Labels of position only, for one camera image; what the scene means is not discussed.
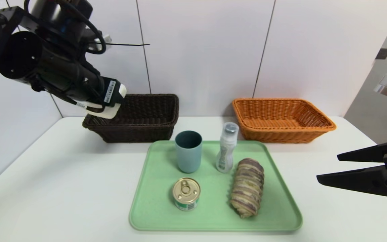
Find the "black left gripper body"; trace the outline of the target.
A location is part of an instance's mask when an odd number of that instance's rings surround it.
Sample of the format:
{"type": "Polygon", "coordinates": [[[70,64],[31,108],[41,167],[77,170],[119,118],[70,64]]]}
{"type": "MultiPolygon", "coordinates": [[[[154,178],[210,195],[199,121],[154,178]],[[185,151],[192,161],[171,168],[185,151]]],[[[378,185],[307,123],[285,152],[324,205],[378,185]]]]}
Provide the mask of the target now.
{"type": "Polygon", "coordinates": [[[113,107],[124,101],[119,93],[120,81],[108,78],[97,70],[77,68],[77,101],[113,107]]]}

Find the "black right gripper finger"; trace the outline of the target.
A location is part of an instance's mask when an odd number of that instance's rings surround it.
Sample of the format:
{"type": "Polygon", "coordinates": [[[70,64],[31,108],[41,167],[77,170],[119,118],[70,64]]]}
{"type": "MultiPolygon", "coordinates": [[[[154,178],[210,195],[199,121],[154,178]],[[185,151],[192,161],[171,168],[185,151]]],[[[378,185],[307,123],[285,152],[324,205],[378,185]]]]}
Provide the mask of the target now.
{"type": "Polygon", "coordinates": [[[359,150],[350,151],[337,155],[339,161],[376,162],[383,163],[387,154],[387,142],[359,150]]]}
{"type": "Polygon", "coordinates": [[[387,168],[384,165],[321,174],[316,178],[324,186],[387,197],[387,168]]]}

